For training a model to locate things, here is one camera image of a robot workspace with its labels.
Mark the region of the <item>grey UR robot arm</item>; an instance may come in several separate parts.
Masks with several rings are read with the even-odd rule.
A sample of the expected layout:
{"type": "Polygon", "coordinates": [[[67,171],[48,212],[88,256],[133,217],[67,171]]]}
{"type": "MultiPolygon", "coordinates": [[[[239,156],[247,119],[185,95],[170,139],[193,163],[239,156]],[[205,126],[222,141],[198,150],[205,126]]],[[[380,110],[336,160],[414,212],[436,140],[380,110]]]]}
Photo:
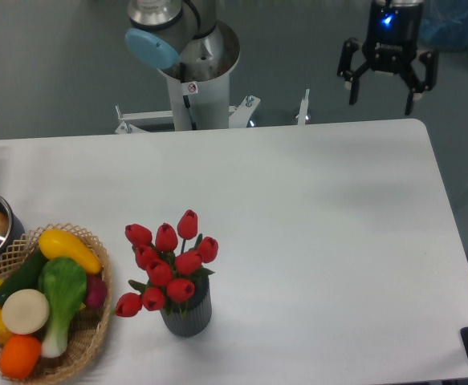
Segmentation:
{"type": "MultiPolygon", "coordinates": [[[[413,101],[437,82],[438,52],[418,51],[421,1],[372,1],[366,39],[344,41],[336,74],[358,98],[367,71],[399,75],[409,89],[405,114],[413,101]]],[[[227,43],[214,1],[131,1],[132,24],[125,34],[130,52],[142,63],[175,75],[182,83],[206,81],[227,71],[227,43]]]]}

